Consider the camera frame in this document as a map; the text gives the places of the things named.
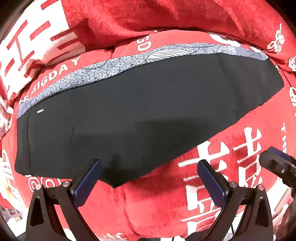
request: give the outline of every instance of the gray printed fabric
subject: gray printed fabric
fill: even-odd
[[[165,45],[146,53],[113,58],[75,70],[47,87],[35,97],[21,103],[18,108],[17,118],[21,117],[31,107],[57,93],[107,79],[136,66],[178,56],[214,53],[243,56],[258,60],[266,60],[268,58],[264,53],[257,53],[244,47],[206,43]]]

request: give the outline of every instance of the black fabric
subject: black fabric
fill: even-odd
[[[73,178],[98,158],[101,180],[117,187],[235,124],[283,86],[270,60],[223,53],[138,66],[64,91],[21,116],[15,170]]]
[[[208,229],[201,232],[192,233],[187,238],[185,238],[185,241],[199,241],[206,234],[207,231]]]
[[[293,224],[296,223],[296,193],[292,192],[291,196],[293,198],[293,202],[292,202],[292,209],[291,209],[291,213],[290,213],[290,218],[287,222],[287,229],[288,230],[293,226]]]

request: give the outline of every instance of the white chinese character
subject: white chinese character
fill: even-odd
[[[243,147],[247,147],[247,150],[248,150],[248,155],[240,160],[237,160],[237,163],[240,164],[241,162],[243,162],[244,160],[247,160],[249,157],[257,154],[259,151],[261,151],[261,145],[259,142],[257,142],[257,148],[256,150],[254,150],[254,147],[253,147],[253,143],[257,140],[259,140],[261,137],[262,137],[262,134],[261,132],[257,129],[257,135],[256,137],[253,139],[252,138],[252,128],[251,127],[246,127],[244,129],[244,135],[246,137],[246,143],[242,144],[242,145],[239,145],[237,147],[233,147],[233,150],[238,150],[238,149],[241,149]]]
[[[228,147],[224,144],[224,142],[221,142],[220,144],[220,152],[217,152],[215,154],[210,155],[209,154],[209,146],[211,142],[205,141],[204,143],[200,144],[197,146],[199,158],[194,158],[186,161],[182,161],[178,163],[179,167],[184,167],[190,164],[196,164],[200,160],[206,159],[209,164],[211,164],[211,160],[214,160],[216,158],[220,158],[224,155],[229,154],[229,149]]]
[[[235,150],[241,149],[245,146],[247,147],[247,156],[240,159],[240,160],[237,160],[238,164],[240,164],[243,161],[247,160],[248,158],[254,156],[262,149],[259,142],[257,142],[256,150],[254,150],[254,147],[253,147],[253,143],[262,137],[262,134],[258,129],[257,129],[256,137],[254,139],[252,138],[252,128],[251,127],[246,127],[244,129],[244,135],[246,138],[246,143],[233,148],[233,150],[235,151]],[[246,177],[247,170],[254,165],[256,165],[256,172],[247,178]],[[260,171],[261,171],[261,166],[259,164],[259,155],[257,154],[256,160],[254,162],[247,165],[246,167],[239,166],[239,186],[248,187],[249,186],[248,181],[252,180],[252,184],[250,187],[253,187],[255,184],[255,181],[256,181],[256,177],[259,175]],[[260,183],[262,183],[261,177],[259,178],[258,184],[260,184]]]
[[[252,167],[253,165],[256,165],[256,173],[254,173],[253,175],[251,175],[250,177],[246,177],[246,171]],[[256,177],[259,175],[261,171],[261,166],[259,164],[259,155],[257,155],[257,158],[254,162],[252,162],[250,165],[246,166],[246,167],[239,167],[239,186],[241,187],[249,187],[248,185],[248,181],[252,180],[252,184],[250,186],[250,188],[254,187],[255,181],[256,181]],[[257,183],[261,184],[262,183],[262,177],[259,178],[259,181]]]
[[[197,207],[200,208],[200,213],[205,211],[205,205],[203,204],[204,201],[210,200],[210,198],[198,200],[197,191],[199,189],[205,188],[204,185],[194,187],[191,185],[186,185],[186,198],[187,198],[187,207],[188,210],[194,210]]]
[[[295,95],[294,91],[296,91],[296,88],[291,87],[290,90],[289,90],[289,93],[290,93],[290,98],[291,98],[291,101],[292,101],[292,105],[296,106],[296,95]]]
[[[279,25],[279,30],[276,31],[275,41],[271,41],[270,44],[267,45],[267,49],[272,52],[279,54],[285,42],[285,36],[281,33],[281,23]]]
[[[223,170],[226,170],[227,169],[227,164],[226,164],[226,162],[224,162],[223,160],[221,160],[220,159],[220,162],[219,162],[219,167],[218,167],[218,169],[216,169],[215,171],[216,172],[221,172],[221,171],[223,171]],[[224,175],[224,174],[222,174],[224,177],[225,177],[225,179],[228,181],[228,177],[226,176],[226,175]],[[193,176],[190,176],[190,177],[185,177],[185,178],[183,178],[183,180],[185,181],[185,182],[188,182],[188,181],[190,181],[190,180],[192,180],[192,179],[196,179],[196,178],[199,178],[199,175],[193,175]]]
[[[85,52],[85,46],[69,29],[62,2],[44,5],[45,2],[48,3],[35,0],[30,4],[0,44],[0,76],[9,99],[13,99],[44,64]]]
[[[5,172],[4,174],[6,176],[6,181],[7,181],[7,184],[8,184],[8,187],[9,187],[11,193],[14,195],[14,197],[16,199],[18,199],[21,203],[23,203],[22,197],[15,185],[15,179],[14,179],[12,171],[11,171],[11,165],[10,165],[10,162],[8,159],[8,155],[4,149],[2,150],[2,163],[1,164],[4,167],[4,172]]]
[[[289,67],[292,71],[296,72],[296,64],[295,64],[296,56],[289,58]]]

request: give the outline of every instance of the red fabric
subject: red fabric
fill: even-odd
[[[207,191],[196,176],[196,158],[213,158],[213,167],[240,185],[244,185],[246,179],[249,179],[248,186],[255,186],[262,181],[269,190],[275,183],[276,176],[265,169],[260,170],[256,162],[258,154],[274,146],[296,156],[296,149],[293,148],[296,144],[296,106],[293,105],[296,103],[296,96],[292,88],[296,88],[296,79],[293,74],[288,73],[292,70],[288,66],[288,59],[296,56],[295,37],[280,15],[264,0],[35,0],[32,6],[34,14],[25,12],[19,18],[14,32],[7,36],[3,41],[4,48],[0,49],[4,53],[0,56],[0,94],[4,91],[7,99],[17,100],[11,129],[2,140],[2,161],[6,164],[4,170],[9,174],[7,181],[11,190],[27,206],[37,184],[51,187],[60,185],[63,180],[24,177],[14,171],[19,101],[37,95],[71,71],[92,63],[142,53],[165,44],[217,43],[208,33],[180,30],[161,32],[167,28],[219,32],[257,46],[280,67],[285,86],[263,106],[215,135],[209,142],[144,177],[116,189],[98,181],[86,204],[79,210],[99,237],[112,236],[115,239],[127,238],[132,241],[140,237],[186,237],[194,231],[208,228],[214,221],[217,207],[211,205]],[[236,44],[223,38],[221,41],[223,44]],[[277,41],[277,48],[272,48],[272,41]],[[146,46],[139,47],[141,44],[150,47],[143,50],[141,48]],[[39,48],[43,45],[50,48]],[[77,65],[74,65],[71,60],[77,59],[77,54],[81,54],[81,57],[77,60]],[[30,83],[44,65],[66,58],[70,59],[44,68]],[[66,64],[69,69],[60,73],[62,64]],[[48,76],[54,70],[57,75],[49,81]],[[184,161],[191,159],[192,164],[184,166]]]
[[[14,172],[17,147],[11,144],[16,143],[16,113],[20,98],[22,102],[37,95],[50,84],[78,68],[114,57],[137,54],[139,42],[144,44],[148,41],[151,41],[151,47],[141,52],[173,43],[219,44],[204,32],[170,30],[152,33],[138,41],[128,40],[118,44],[114,51],[94,50],[46,67],[18,97],[14,107],[12,127],[3,139],[2,148],[5,150],[3,153],[7,153],[4,159],[10,160],[20,197],[27,206],[29,206],[33,188],[37,184],[42,183],[45,187],[51,187],[60,185],[63,180],[24,177]],[[66,65],[68,70],[61,71],[62,65]],[[257,165],[259,153],[274,146],[289,155],[296,156],[296,150],[293,148],[296,144],[293,138],[296,135],[294,128],[296,107],[293,106],[294,96],[291,92],[293,90],[291,85],[296,86],[296,79],[293,74],[281,69],[279,72],[284,80],[282,90],[263,106],[249,112],[235,125],[218,133],[208,142],[116,189],[98,181],[86,204],[79,208],[96,235],[129,240],[177,235],[186,237],[196,230],[208,228],[219,209],[212,205],[209,194],[196,176],[198,159],[195,158],[211,160],[214,169],[241,186],[247,183],[249,187],[254,187],[262,182],[266,190],[269,190],[277,177],[263,168],[260,169]],[[49,75],[56,77],[49,81]],[[192,164],[184,163],[192,159]]]
[[[11,204],[7,201],[7,199],[3,198],[0,193],[0,206],[4,208],[13,209]]]
[[[49,85],[57,82],[72,71],[86,67],[90,64],[102,62],[111,58],[145,53],[164,45],[196,42],[221,45],[221,42],[213,39],[216,39],[217,37],[217,40],[220,39],[222,42],[229,43],[224,45],[241,46],[246,49],[252,50],[246,44],[240,44],[233,40],[222,39],[216,34],[210,35],[207,32],[181,30],[153,32],[152,34],[140,37],[139,39],[123,41],[120,44],[115,45],[114,50],[99,49],[91,52],[86,52],[65,60],[64,62],[43,68],[40,74],[36,78],[34,78],[33,81],[31,81],[31,83],[27,85],[24,89],[21,95],[20,103],[38,95]]]
[[[13,100],[45,65],[162,28],[222,33],[296,71],[296,39],[264,0],[35,0],[0,44],[0,94]]]
[[[296,39],[279,13],[264,0],[114,1],[62,0],[69,28],[86,50],[113,46],[123,39],[163,27],[222,33],[258,46],[288,71]],[[280,54],[267,48],[276,31],[284,35]]]

